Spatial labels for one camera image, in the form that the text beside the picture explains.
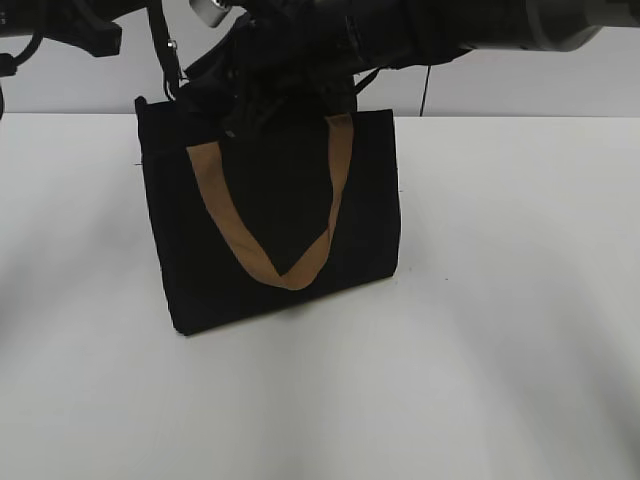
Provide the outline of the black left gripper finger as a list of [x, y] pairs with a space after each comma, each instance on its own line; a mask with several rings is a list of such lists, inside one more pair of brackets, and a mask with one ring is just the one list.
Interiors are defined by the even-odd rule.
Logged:
[[165, 96], [175, 101], [183, 73], [177, 55], [177, 43], [171, 37], [163, 8], [147, 8], [149, 28], [156, 57], [163, 73]]

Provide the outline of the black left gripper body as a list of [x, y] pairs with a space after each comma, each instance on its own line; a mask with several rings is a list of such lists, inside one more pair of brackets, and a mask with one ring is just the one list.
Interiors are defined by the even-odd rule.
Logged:
[[46, 39], [79, 48], [94, 57], [120, 52], [122, 29], [116, 20], [147, 7], [133, 0], [16, 0], [1, 3], [1, 36], [26, 36], [17, 55], [29, 58]]

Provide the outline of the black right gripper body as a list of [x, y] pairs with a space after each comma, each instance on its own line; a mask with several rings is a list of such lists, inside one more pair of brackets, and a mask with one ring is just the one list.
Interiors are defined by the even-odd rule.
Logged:
[[358, 47], [347, 9], [250, 9], [187, 70], [223, 98], [228, 135], [255, 135], [280, 110], [332, 116], [357, 109]]

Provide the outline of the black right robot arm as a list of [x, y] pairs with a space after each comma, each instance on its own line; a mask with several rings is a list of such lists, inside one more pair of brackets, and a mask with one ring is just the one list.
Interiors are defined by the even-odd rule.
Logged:
[[635, 1], [245, 1], [227, 34], [186, 71], [228, 99], [225, 128], [253, 131], [283, 105], [357, 108], [382, 70], [474, 50], [569, 52], [606, 27], [635, 28]]

